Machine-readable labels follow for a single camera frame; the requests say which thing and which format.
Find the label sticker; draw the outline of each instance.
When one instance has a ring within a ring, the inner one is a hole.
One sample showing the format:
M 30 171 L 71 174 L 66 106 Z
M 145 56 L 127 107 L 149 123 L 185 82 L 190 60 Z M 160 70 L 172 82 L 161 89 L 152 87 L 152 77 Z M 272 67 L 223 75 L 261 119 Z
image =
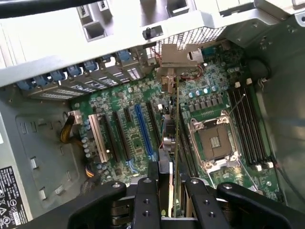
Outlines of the label sticker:
M 13 229 L 26 222 L 28 218 L 13 169 L 2 168 L 0 169 L 0 229 Z

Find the screw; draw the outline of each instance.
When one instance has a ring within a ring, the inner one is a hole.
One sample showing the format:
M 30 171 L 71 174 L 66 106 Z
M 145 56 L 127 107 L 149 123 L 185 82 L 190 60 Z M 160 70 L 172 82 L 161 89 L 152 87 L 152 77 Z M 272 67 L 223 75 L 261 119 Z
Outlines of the screw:
M 226 188 L 226 189 L 231 189 L 231 188 L 232 188 L 232 185 L 230 185 L 230 184 L 224 184 L 224 188 Z
M 146 178 L 143 182 L 144 183 L 151 183 L 152 180 L 150 180 L 149 178 Z
M 194 185 L 196 185 L 196 184 L 198 184 L 198 183 L 199 183 L 199 181 L 198 181 L 198 180 L 196 180 L 196 179 L 192 179 L 192 180 L 191 180 L 191 182 L 192 182 Z
M 119 183 L 115 183 L 114 185 L 112 185 L 112 187 L 119 187 L 121 186 Z

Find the black pcie slot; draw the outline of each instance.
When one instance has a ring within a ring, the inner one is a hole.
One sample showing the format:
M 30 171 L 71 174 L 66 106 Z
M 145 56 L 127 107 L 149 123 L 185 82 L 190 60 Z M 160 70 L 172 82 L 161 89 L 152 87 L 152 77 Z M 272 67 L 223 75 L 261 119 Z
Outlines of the black pcie slot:
M 250 95 L 250 88 L 247 87 L 245 89 L 245 93 L 247 93 L 248 95 Z M 257 131 L 257 138 L 258 138 L 258 142 L 259 142 L 259 147 L 261 148 L 261 151 L 262 151 L 262 157 L 263 157 L 263 161 L 268 161 L 268 156 L 266 154 L 266 150 L 265 150 L 265 147 L 264 147 L 264 142 L 263 142 L 263 138 L 262 138 L 262 135 L 260 133 L 260 127 L 259 127 L 259 124 L 258 124 L 258 116 L 257 116 L 257 113 L 254 109 L 254 103 L 253 103 L 253 100 L 252 99 L 249 99 L 248 100 L 249 102 L 249 107 L 251 109 L 251 113 L 253 114 L 253 121 L 254 121 L 254 125 L 255 125 L 255 128 Z
M 184 119 L 183 119 L 181 106 L 179 106 L 179 117 L 180 117 L 180 119 L 179 119 L 179 121 L 180 121 L 180 123 L 179 123 L 180 143 L 182 144 L 182 147 L 184 149 L 182 153 L 184 153 L 184 155 L 185 155 L 185 158 L 186 158 L 189 170 L 190 170 L 190 176 L 198 177 L 199 174 L 198 174 L 198 171 L 197 171 L 197 168 L 195 165 L 196 158 L 194 158 L 194 154 L 192 153 L 191 143 L 190 143 L 188 131 L 187 131 Z
M 234 93 L 236 96 L 236 102 L 238 102 L 242 98 L 243 94 L 241 93 L 240 89 L 235 90 Z M 253 140 L 253 132 L 251 131 L 252 126 L 251 126 L 251 121 L 249 120 L 250 114 L 249 114 L 249 110 L 245 106 L 245 100 L 246 100 L 245 97 L 238 104 L 237 109 L 240 111 L 240 114 L 241 114 L 242 126 L 244 129 L 244 132 L 246 133 L 245 137 L 246 137 L 246 141 L 249 145 L 250 153 L 252 156 L 252 163 L 257 164 L 258 158 L 256 155 L 256 148 L 255 148 L 255 143 Z
M 236 100 L 236 97 L 235 97 L 235 94 L 234 94 L 233 90 L 229 90 L 228 94 L 229 94 L 229 97 L 230 97 L 230 100 L 231 100 L 232 107 L 235 107 L 236 104 L 237 104 L 237 100 Z M 240 141 L 241 141 L 244 157 L 246 159 L 246 163 L 247 163 L 247 165 L 252 165 L 252 157 L 250 155 L 249 146 L 248 146 L 248 144 L 245 140 L 245 132 L 244 132 L 244 129 L 243 129 L 242 124 L 241 124 L 242 120 L 241 120 L 241 115 L 240 115 L 240 111 L 238 110 L 238 108 L 235 108 L 233 110 L 233 114 L 235 116 L 236 125 L 237 125 L 238 133 L 239 133 L 239 136 L 240 136 Z
M 151 102 L 147 102 L 146 107 L 148 110 L 149 119 L 151 120 L 151 123 L 152 123 L 153 133 L 154 133 L 154 136 L 155 136 L 158 146 L 159 146 L 161 144 L 161 137 L 159 135 L 158 125 L 157 125 L 155 115 L 153 113 L 153 106 L 152 106 Z
M 250 105 L 249 105 L 249 100 L 251 100 L 251 98 L 249 98 L 249 94 L 245 91 L 245 89 L 240 89 L 239 90 L 239 93 L 240 94 L 245 94 L 245 98 L 243 99 L 243 106 L 245 107 L 245 110 L 247 112 L 247 117 L 248 117 L 248 124 L 250 126 L 250 131 L 251 131 L 251 137 L 252 137 L 252 140 L 253 140 L 253 143 L 254 143 L 254 150 L 256 152 L 256 159 L 258 162 L 262 162 L 263 161 L 263 155 L 262 155 L 262 151 L 261 151 L 261 148 L 260 148 L 260 144 L 258 142 L 258 129 L 257 127 L 255 127 L 254 125 L 254 117 L 253 117 L 253 113 L 251 111 L 251 108 L 250 108 Z
M 125 160 L 130 160 L 131 154 L 130 154 L 126 136 L 125 136 L 125 133 L 123 130 L 123 125 L 122 125 L 121 119 L 116 111 L 114 111 L 112 114 L 113 114 L 117 129 L 118 129 L 119 137 L 122 140 L 122 146 L 123 146 L 122 149 L 123 149 Z
M 109 145 L 110 152 L 112 153 L 113 158 L 115 159 L 115 161 L 120 162 L 121 158 L 120 158 L 120 155 L 119 155 L 118 147 L 116 145 L 117 143 L 115 141 L 113 131 L 111 130 L 109 117 L 105 114 L 102 117 L 103 117 L 103 120 L 104 120 L 106 132 L 107 132 L 107 134 L 109 136 L 109 140 L 110 140 L 110 145 Z

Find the capacitor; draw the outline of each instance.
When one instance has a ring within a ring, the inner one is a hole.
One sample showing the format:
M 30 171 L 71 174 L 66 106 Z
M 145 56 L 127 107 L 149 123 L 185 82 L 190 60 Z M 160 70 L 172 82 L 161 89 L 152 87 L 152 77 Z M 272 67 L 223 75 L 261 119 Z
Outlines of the capacitor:
M 216 87 L 216 86 L 212 86 L 211 89 L 212 89 L 213 92 L 216 92 L 216 91 L 217 91 L 217 87 Z
M 84 137 L 84 138 L 81 140 L 82 143 L 86 143 L 87 141 L 88 141 L 88 138 L 87 138 L 87 137 Z
M 208 94 L 210 92 L 209 88 L 204 88 L 203 93 Z

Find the black cable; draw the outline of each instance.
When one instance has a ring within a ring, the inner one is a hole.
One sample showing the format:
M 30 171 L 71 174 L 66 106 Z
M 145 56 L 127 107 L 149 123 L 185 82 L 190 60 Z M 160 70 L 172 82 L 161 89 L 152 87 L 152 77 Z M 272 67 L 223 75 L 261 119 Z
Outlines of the black cable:
M 0 19 L 87 5 L 98 0 L 0 0 Z
M 288 184 L 288 186 L 291 188 L 291 190 L 293 191 L 293 193 L 303 202 L 305 203 L 305 198 L 302 196 L 302 194 L 296 189 L 296 187 L 293 185 L 293 183 L 291 182 L 291 180 L 289 179 L 286 171 L 283 169 L 281 169 L 279 167 L 278 164 L 275 165 L 275 168 L 277 169 L 277 171 L 279 171 L 279 173 L 282 175 L 282 177 L 284 178 L 285 182 Z

